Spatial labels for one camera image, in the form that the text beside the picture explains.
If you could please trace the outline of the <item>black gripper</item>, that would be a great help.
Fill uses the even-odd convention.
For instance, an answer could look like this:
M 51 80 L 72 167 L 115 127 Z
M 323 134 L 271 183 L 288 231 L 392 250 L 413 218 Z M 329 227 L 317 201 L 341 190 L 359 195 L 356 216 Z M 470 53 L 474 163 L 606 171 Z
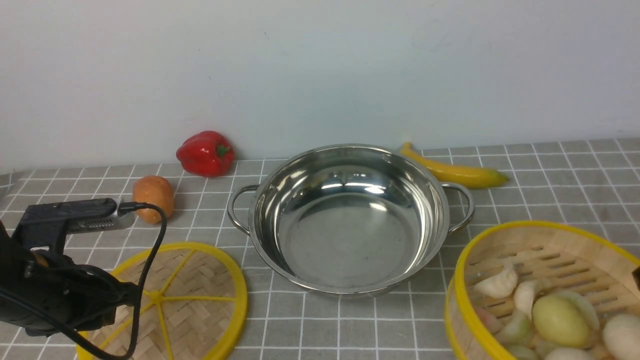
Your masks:
M 50 337 L 60 325 L 78 332 L 115 322 L 119 306 L 140 307 L 142 288 L 116 280 L 64 254 L 73 221 L 1 227 L 1 321 L 31 337 Z

